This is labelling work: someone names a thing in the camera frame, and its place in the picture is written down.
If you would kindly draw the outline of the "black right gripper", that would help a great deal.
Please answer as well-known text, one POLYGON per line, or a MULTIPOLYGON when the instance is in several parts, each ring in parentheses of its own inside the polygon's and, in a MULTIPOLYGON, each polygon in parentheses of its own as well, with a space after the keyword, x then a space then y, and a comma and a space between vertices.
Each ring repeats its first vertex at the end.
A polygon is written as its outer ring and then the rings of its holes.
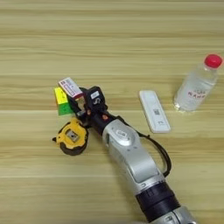
MULTIPOLYGON (((88 90, 84 87, 80 87, 80 91, 82 92, 84 101, 86 101, 86 93, 88 90)), ((93 128, 100 135, 102 135, 102 132, 107 125, 109 125, 114 120, 119 119, 119 116, 111 115, 107 110, 96 110, 91 111, 90 113, 87 111, 84 112, 79 107, 78 102, 71 97, 68 98, 68 103, 71 110, 75 113, 82 125, 85 128, 93 128)))

